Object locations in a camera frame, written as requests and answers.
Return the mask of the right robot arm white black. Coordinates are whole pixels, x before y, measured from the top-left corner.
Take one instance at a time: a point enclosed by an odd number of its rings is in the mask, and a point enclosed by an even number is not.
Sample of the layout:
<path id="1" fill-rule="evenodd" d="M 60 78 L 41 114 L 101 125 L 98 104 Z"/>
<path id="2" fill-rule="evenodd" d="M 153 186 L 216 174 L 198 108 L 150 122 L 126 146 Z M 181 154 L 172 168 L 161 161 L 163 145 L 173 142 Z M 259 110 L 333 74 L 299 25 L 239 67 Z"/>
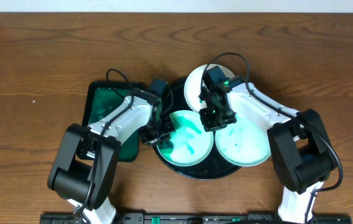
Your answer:
<path id="1" fill-rule="evenodd" d="M 284 222 L 313 221 L 317 194 L 337 188 L 339 184 L 323 184 L 333 170 L 342 169 L 320 115 L 285 107 L 244 81 L 201 85 L 199 98 L 206 104 L 199 111 L 206 130 L 223 131 L 242 116 L 265 134 L 284 186 L 278 216 Z"/>

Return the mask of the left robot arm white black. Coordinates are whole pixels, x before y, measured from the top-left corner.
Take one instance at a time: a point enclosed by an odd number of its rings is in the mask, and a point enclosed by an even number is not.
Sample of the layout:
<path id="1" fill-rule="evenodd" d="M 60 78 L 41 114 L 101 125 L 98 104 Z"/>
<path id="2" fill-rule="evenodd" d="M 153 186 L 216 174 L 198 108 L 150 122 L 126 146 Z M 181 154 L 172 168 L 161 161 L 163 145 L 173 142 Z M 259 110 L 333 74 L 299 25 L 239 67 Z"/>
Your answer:
<path id="1" fill-rule="evenodd" d="M 138 133 L 155 146 L 174 132 L 162 118 L 166 90 L 133 88 L 109 115 L 88 126 L 71 124 L 65 131 L 47 185 L 60 197 L 76 202 L 74 223 L 112 223 L 115 209 L 108 200 L 121 145 Z"/>

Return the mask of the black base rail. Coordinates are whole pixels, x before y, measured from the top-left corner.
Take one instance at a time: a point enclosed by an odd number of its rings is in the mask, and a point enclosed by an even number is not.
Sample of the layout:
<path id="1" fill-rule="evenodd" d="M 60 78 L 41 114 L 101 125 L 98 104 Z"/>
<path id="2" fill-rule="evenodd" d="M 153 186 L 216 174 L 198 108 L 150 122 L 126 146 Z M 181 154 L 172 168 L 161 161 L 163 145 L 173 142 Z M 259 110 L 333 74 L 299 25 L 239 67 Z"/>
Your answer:
<path id="1" fill-rule="evenodd" d="M 71 214 L 46 213 L 40 216 L 40 224 L 76 223 Z M 238 223 L 293 223 L 284 222 L 280 217 L 270 213 L 248 214 L 240 216 L 227 215 L 144 215 L 143 213 L 121 213 L 116 215 L 116 224 L 238 224 Z M 351 217 L 313 215 L 309 223 L 313 224 L 351 224 Z"/>

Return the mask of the white plate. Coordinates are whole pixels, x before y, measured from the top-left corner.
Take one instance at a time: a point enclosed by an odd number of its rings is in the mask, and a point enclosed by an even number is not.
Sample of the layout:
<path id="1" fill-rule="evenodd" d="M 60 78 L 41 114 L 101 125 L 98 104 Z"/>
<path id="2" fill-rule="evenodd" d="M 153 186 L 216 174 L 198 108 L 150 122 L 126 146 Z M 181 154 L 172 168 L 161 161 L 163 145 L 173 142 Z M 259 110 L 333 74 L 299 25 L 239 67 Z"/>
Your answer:
<path id="1" fill-rule="evenodd" d="M 199 98 L 201 89 L 199 87 L 202 74 L 204 71 L 204 68 L 207 65 L 201 65 L 197 67 L 195 70 L 193 70 L 187 77 L 187 80 L 185 82 L 184 86 L 184 97 L 185 100 L 190 107 L 192 111 L 195 113 L 199 114 L 199 111 L 203 108 L 207 107 L 206 101 L 202 100 Z M 210 69 L 214 67 L 219 67 L 222 71 L 222 73 L 227 77 L 227 78 L 233 78 L 235 77 L 235 74 L 227 67 L 224 67 L 223 65 L 219 64 L 210 64 L 206 70 L 206 72 L 209 72 Z M 213 90 L 217 84 L 219 84 L 220 81 L 215 81 L 215 84 L 210 84 L 209 81 L 204 81 L 203 87 L 205 87 L 208 91 Z"/>
<path id="2" fill-rule="evenodd" d="M 237 115 L 237 122 L 215 132 L 221 156 L 240 167 L 261 164 L 271 156 L 267 133 L 248 118 Z"/>
<path id="3" fill-rule="evenodd" d="M 193 166 L 202 162 L 210 153 L 214 135 L 204 131 L 198 113 L 189 110 L 170 114 L 175 127 L 169 140 L 156 146 L 160 155 L 175 166 Z"/>

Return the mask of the black rectangular soapy water tray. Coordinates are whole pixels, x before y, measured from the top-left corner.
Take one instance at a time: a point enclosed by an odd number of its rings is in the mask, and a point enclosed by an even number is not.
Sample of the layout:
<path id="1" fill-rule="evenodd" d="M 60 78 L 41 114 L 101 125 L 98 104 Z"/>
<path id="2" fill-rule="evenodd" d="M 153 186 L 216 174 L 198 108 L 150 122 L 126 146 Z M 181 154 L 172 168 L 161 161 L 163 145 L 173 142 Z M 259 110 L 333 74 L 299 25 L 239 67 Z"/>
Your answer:
<path id="1" fill-rule="evenodd" d="M 95 123 L 122 104 L 129 87 L 123 82 L 94 81 L 88 87 L 82 126 Z M 121 146 L 119 161 L 132 162 L 137 158 L 139 135 L 135 131 Z"/>

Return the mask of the round black tray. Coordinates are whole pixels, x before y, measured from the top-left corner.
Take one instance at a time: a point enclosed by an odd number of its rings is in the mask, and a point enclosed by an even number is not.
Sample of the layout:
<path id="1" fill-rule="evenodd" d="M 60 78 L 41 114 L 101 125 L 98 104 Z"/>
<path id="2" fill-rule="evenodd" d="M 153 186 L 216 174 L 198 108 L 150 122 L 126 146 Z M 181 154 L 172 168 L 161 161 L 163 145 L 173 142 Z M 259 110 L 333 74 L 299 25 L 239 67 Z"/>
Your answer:
<path id="1" fill-rule="evenodd" d="M 169 111 L 170 114 L 180 110 L 192 111 L 184 98 L 184 84 L 186 80 L 187 78 L 183 77 L 171 84 L 171 89 L 173 92 L 173 106 Z M 239 170 L 240 167 L 230 163 L 220 155 L 219 150 L 217 149 L 215 144 L 215 133 L 212 133 L 214 135 L 214 143 L 209 155 L 202 162 L 193 166 L 182 167 L 172 165 L 160 155 L 156 146 L 154 146 L 153 149 L 157 154 L 158 158 L 160 158 L 160 160 L 165 165 L 167 165 L 171 170 L 177 172 L 180 175 L 198 180 L 219 179 L 233 174 L 234 172 Z"/>

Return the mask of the white plate back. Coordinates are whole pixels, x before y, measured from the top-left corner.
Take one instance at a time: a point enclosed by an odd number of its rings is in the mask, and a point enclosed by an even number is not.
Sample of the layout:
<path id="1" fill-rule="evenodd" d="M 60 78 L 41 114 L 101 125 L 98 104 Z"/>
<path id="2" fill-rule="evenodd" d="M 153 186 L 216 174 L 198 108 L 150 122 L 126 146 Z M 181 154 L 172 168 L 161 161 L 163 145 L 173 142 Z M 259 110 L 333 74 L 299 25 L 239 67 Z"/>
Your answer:
<path id="1" fill-rule="evenodd" d="M 195 113 L 199 114 L 199 111 L 203 108 L 207 107 L 206 101 L 202 100 L 199 98 L 201 89 L 199 87 L 202 74 L 204 71 L 204 68 L 207 65 L 201 65 L 197 67 L 195 70 L 193 70 L 187 77 L 187 80 L 185 82 L 184 86 L 184 97 L 185 100 L 190 107 L 192 111 Z M 224 67 L 223 65 L 219 64 L 210 64 L 206 70 L 206 72 L 209 72 L 210 69 L 214 67 L 219 67 L 222 71 L 222 73 L 227 77 L 227 78 L 233 78 L 235 77 L 235 74 L 227 67 Z M 217 84 L 219 84 L 220 81 L 215 81 L 215 84 L 210 84 L 209 81 L 204 81 L 203 87 L 205 87 L 208 91 L 213 90 Z"/>

